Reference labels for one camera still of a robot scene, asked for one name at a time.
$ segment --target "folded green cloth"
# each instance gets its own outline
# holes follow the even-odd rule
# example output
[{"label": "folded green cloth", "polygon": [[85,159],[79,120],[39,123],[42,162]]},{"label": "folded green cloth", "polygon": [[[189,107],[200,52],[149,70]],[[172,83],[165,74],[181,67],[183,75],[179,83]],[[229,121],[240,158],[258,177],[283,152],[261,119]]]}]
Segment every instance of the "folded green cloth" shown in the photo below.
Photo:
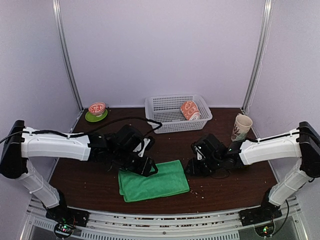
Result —
[{"label": "folded green cloth", "polygon": [[168,197],[189,192],[189,184],[180,160],[158,163],[158,173],[145,177],[130,171],[119,171],[120,195],[127,203]]}]

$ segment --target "basket rim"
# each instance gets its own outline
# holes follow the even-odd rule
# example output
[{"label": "basket rim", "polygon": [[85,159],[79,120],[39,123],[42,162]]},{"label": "basket rim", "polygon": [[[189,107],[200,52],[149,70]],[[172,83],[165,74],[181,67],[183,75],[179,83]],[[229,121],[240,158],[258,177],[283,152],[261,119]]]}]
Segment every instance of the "basket rim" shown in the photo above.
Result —
[{"label": "basket rim", "polygon": [[[203,101],[203,103],[205,103],[204,105],[204,109],[205,111],[208,113],[208,117],[204,118],[204,119],[198,119],[198,120],[181,120],[181,121],[177,121],[177,122],[172,122],[172,121],[168,121],[168,122],[162,122],[162,125],[170,125],[170,124],[185,124],[185,123],[198,123],[198,122],[207,122],[209,120],[211,120],[213,118],[213,115],[211,113],[210,108],[208,107],[207,102],[204,100],[204,98],[200,95],[200,94],[172,94],[172,95],[160,95],[160,96],[151,96],[151,97],[146,97],[145,101],[144,101],[144,113],[147,119],[151,119],[154,120],[153,118],[151,118],[149,116],[149,113],[147,112],[147,104],[149,103],[149,100],[154,99],[154,98],[165,98],[165,97],[187,97],[187,96],[192,96],[192,97],[199,97],[199,99],[201,101]],[[153,123],[153,122],[147,122],[149,125],[151,126],[157,126],[158,124]]]}]

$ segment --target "perforated basket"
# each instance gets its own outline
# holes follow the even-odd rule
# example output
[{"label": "perforated basket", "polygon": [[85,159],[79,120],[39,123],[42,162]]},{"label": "perforated basket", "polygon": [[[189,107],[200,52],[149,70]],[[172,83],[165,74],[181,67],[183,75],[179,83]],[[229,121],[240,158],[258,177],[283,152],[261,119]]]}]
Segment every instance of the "perforated basket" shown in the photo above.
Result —
[{"label": "perforated basket", "polygon": [[[180,107],[186,101],[194,101],[200,111],[199,120],[186,120]],[[211,111],[205,100],[196,94],[154,96],[145,99],[145,116],[147,119],[156,120],[163,125],[154,132],[156,134],[192,131],[203,129],[207,121],[212,119]],[[149,122],[152,128],[158,125]]]}]

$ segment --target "dark brown tabletop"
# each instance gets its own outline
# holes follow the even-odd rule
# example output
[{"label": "dark brown tabletop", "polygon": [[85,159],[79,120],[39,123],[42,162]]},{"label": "dark brown tabletop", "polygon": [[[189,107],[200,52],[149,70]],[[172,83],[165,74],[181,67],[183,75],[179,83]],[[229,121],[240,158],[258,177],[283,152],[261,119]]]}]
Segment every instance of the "dark brown tabletop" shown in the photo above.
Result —
[{"label": "dark brown tabletop", "polygon": [[[98,123],[80,117],[74,133],[86,132],[108,121],[122,117],[145,117],[144,108],[111,108],[106,119]],[[190,158],[195,157],[191,144],[207,133],[214,134],[226,146],[231,142],[230,135],[237,108],[211,108],[212,120],[202,130],[152,133],[155,144],[145,155],[156,163],[181,160],[186,166]],[[126,120],[117,122],[100,130],[101,133],[117,132],[124,124],[132,124],[142,133],[151,129],[146,122]],[[222,178],[225,172],[217,172],[214,178]],[[109,211],[135,214],[184,214],[203,213],[236,209],[259,205],[264,192],[275,185],[276,179],[267,161],[255,163],[231,171],[229,177],[187,176],[190,192],[157,199],[127,203],[119,194],[118,172],[107,172],[104,163],[81,162],[74,159],[60,159],[50,180],[55,188],[61,190],[69,206],[88,210]]]}]

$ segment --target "white mug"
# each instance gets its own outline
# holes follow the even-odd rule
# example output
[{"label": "white mug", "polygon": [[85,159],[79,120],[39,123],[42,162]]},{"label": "white mug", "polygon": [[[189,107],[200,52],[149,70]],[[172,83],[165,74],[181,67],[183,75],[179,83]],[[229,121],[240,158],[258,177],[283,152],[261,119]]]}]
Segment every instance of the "white mug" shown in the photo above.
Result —
[{"label": "white mug", "polygon": [[244,140],[252,126],[252,119],[246,115],[239,113],[234,121],[234,126],[231,134],[231,141]]}]

